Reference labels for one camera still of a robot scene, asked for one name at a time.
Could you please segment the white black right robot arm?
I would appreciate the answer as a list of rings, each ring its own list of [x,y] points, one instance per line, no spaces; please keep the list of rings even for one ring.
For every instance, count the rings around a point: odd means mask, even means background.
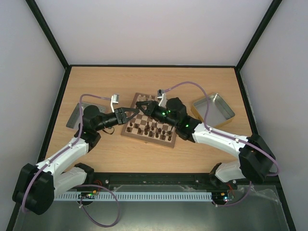
[[[276,158],[258,134],[246,137],[209,127],[189,116],[178,97],[167,100],[165,107],[157,101],[136,102],[136,107],[146,116],[173,126],[181,139],[210,145],[237,158],[237,161],[215,165],[210,176],[214,188],[219,189],[231,180],[243,178],[262,184],[267,176],[273,175],[270,169],[276,164]]]

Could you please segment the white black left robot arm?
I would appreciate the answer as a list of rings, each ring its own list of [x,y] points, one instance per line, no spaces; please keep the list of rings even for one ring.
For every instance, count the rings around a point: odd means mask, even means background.
[[[82,185],[93,169],[78,164],[66,169],[80,157],[89,153],[101,139],[100,130],[128,123],[139,109],[120,107],[111,113],[102,113],[95,105],[79,108],[80,124],[70,142],[51,157],[35,165],[22,167],[12,199],[37,215],[46,212],[54,198],[71,188]]]

